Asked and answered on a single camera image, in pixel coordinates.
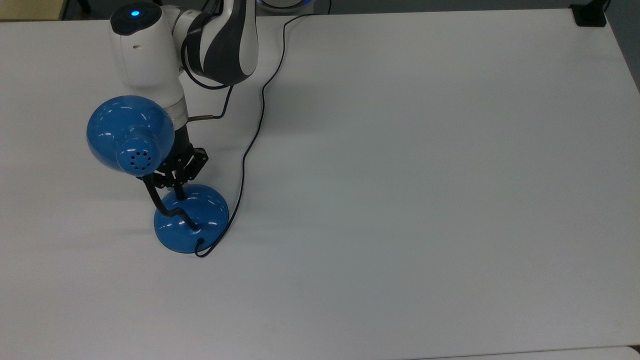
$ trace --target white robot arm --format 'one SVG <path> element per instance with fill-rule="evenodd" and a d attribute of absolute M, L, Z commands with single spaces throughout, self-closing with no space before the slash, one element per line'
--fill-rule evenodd
<path fill-rule="evenodd" d="M 222 13 L 138 2 L 111 16 L 111 48 L 118 77 L 133 95 L 158 103 L 174 129 L 188 119 L 180 72 L 233 86 L 257 65 L 254 0 L 226 0 Z"/>

